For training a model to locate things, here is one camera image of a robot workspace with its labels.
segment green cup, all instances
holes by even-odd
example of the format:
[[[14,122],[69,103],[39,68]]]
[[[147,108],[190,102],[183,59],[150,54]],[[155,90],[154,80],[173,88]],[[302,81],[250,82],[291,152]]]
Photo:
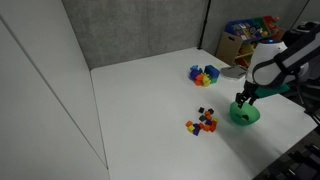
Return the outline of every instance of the green cup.
[[[238,107],[238,103],[233,102],[230,105],[230,117],[238,125],[247,126],[259,120],[260,112],[246,102],[241,109]]]

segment cable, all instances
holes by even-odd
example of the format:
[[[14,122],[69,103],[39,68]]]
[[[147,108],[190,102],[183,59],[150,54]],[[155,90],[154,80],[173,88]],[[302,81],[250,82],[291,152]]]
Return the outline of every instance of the cable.
[[[314,122],[320,126],[320,118],[310,110],[310,107],[309,105],[307,104],[305,98],[304,98],[304,95],[301,91],[301,85],[300,85],[300,78],[299,78],[299,72],[295,72],[295,77],[296,77],[296,84],[297,84],[297,90],[298,90],[298,95],[299,95],[299,98],[300,98],[300,101],[302,103],[302,106],[305,108],[305,113],[308,114],[313,120]]]

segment white wall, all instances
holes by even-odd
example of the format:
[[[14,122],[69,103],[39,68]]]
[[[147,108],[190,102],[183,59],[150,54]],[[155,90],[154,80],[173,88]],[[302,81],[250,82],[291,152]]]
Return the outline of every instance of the white wall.
[[[310,0],[306,8],[301,13],[300,17],[296,21],[294,28],[296,28],[303,21],[320,21],[319,7],[319,0]]]
[[[108,180],[108,170],[0,21],[0,179]]]
[[[0,15],[105,162],[90,73],[60,0],[1,0]]]

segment toy block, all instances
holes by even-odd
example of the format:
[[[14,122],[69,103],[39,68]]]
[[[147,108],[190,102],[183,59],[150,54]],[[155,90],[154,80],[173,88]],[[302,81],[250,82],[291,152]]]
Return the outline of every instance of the toy block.
[[[217,81],[218,81],[218,78],[213,78],[211,79],[211,84],[217,83]]]
[[[192,80],[192,81],[195,81],[197,76],[200,75],[201,72],[199,70],[192,70],[189,74],[189,78]]]
[[[196,80],[196,81],[194,82],[194,84],[195,84],[196,86],[202,86],[202,81]]]
[[[217,127],[212,124],[212,125],[210,126],[210,128],[209,128],[209,131],[214,132],[214,131],[216,130],[216,128],[217,128]]]
[[[190,67],[190,70],[192,71],[192,70],[198,70],[198,65],[193,65],[193,66],[191,66]]]
[[[217,126],[217,124],[218,124],[218,122],[216,122],[216,121],[211,121],[212,122],[212,125],[214,125],[214,126]]]
[[[210,112],[210,114],[213,114],[213,113],[214,113],[214,110],[213,110],[213,109],[208,109],[208,111]]]
[[[211,126],[212,125],[212,121],[206,121],[205,124]]]
[[[210,113],[209,111],[206,111],[206,112],[204,113],[204,115],[209,116],[209,115],[211,115],[211,113]]]
[[[199,117],[199,120],[200,120],[201,122],[203,122],[205,119],[206,119],[206,117],[205,117],[204,115],[201,115],[201,116]]]
[[[208,81],[210,81],[210,79],[206,75],[204,75],[203,78],[202,78],[202,82],[206,83]]]
[[[199,74],[197,77],[196,77],[196,80],[198,81],[202,81],[203,79],[203,75],[202,74]]]
[[[210,116],[210,115],[207,115],[207,116],[206,116],[206,120],[209,120],[209,121],[211,121],[211,120],[212,120],[212,116]]]
[[[193,130],[194,130],[194,129],[195,129],[195,128],[194,128],[192,125],[188,127],[188,131],[191,132],[191,133],[193,133]]]
[[[218,118],[213,118],[213,121],[215,121],[215,122],[219,122],[219,119]]]
[[[210,130],[210,126],[209,125],[204,125],[203,130],[208,132]]]
[[[199,123],[199,127],[200,127],[200,129],[203,129],[204,125],[202,123]]]
[[[194,127],[194,130],[200,130],[200,126],[199,126],[199,124],[193,124],[193,127]]]
[[[203,108],[203,107],[200,107],[200,109],[199,109],[198,112],[199,112],[199,113],[203,113],[203,112],[204,112],[204,108]]]
[[[198,136],[198,135],[199,135],[199,132],[200,132],[200,129],[195,129],[195,130],[193,131],[193,134],[196,135],[196,136]]]
[[[189,127],[189,126],[191,126],[193,123],[191,122],[191,121],[188,121],[187,123],[186,123],[186,126],[187,127]]]
[[[213,67],[212,65],[208,65],[205,67],[204,72],[206,74],[209,74],[209,76],[211,78],[218,78],[220,71],[218,69],[216,69],[215,67]]]
[[[209,80],[209,81],[207,81],[206,83],[203,83],[203,87],[208,87],[208,86],[210,86],[210,84],[211,84],[211,81]]]

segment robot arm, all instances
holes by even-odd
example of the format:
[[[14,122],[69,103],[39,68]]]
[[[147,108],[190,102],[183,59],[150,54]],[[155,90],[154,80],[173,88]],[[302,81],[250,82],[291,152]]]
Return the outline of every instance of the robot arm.
[[[320,26],[317,26],[273,59],[257,63],[252,68],[253,80],[261,87],[279,87],[292,80],[288,76],[293,77],[302,65],[319,54]]]
[[[249,104],[252,105],[259,98],[255,93],[258,88],[275,89],[293,80],[301,66],[319,54],[320,25],[289,48],[280,41],[262,41],[252,56],[244,91],[237,93],[238,106],[241,108],[250,98]]]

